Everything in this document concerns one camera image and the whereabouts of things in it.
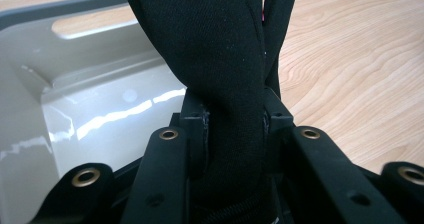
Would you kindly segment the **black cloth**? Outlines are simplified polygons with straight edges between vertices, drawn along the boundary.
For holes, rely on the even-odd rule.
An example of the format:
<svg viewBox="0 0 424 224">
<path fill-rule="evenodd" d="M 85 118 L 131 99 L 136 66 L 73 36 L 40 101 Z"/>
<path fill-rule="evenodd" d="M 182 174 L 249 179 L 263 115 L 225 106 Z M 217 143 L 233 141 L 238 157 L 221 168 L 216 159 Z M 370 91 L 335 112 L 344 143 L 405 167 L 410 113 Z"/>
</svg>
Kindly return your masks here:
<svg viewBox="0 0 424 224">
<path fill-rule="evenodd" d="M 295 0 L 128 0 L 174 75 L 209 111 L 208 164 L 191 184 L 192 224 L 272 224 L 264 91 Z"/>
</svg>

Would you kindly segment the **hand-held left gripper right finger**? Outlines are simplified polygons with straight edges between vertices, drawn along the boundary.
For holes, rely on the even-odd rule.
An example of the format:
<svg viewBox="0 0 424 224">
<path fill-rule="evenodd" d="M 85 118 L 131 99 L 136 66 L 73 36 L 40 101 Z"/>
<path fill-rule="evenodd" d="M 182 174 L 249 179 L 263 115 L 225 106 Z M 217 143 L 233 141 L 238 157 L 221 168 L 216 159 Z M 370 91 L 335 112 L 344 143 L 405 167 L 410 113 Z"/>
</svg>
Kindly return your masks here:
<svg viewBox="0 0 424 224">
<path fill-rule="evenodd" d="M 271 88 L 264 89 L 265 170 L 280 171 L 283 134 L 294 126 L 293 116 Z"/>
</svg>

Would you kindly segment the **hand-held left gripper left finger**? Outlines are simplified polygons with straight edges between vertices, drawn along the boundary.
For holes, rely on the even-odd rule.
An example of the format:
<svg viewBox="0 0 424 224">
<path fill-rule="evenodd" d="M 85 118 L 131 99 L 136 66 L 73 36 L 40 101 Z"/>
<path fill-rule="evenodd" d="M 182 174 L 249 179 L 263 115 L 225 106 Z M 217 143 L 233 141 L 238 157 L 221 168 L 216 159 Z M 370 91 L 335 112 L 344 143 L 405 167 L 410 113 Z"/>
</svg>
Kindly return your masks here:
<svg viewBox="0 0 424 224">
<path fill-rule="evenodd" d="M 208 164 L 209 112 L 203 101 L 187 89 L 179 117 L 190 149 L 190 174 L 203 175 Z"/>
</svg>

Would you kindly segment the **white basin with grey rim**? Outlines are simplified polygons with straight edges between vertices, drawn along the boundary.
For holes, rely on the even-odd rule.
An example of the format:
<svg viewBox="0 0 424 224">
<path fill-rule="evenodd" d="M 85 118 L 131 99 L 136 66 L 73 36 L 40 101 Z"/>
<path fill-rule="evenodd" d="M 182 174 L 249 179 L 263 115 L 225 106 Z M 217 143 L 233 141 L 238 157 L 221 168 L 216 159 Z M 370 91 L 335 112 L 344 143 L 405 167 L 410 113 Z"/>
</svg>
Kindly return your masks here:
<svg viewBox="0 0 424 224">
<path fill-rule="evenodd" d="M 126 0 L 0 12 L 0 224 L 27 224 L 76 166 L 140 158 L 184 94 Z"/>
</svg>

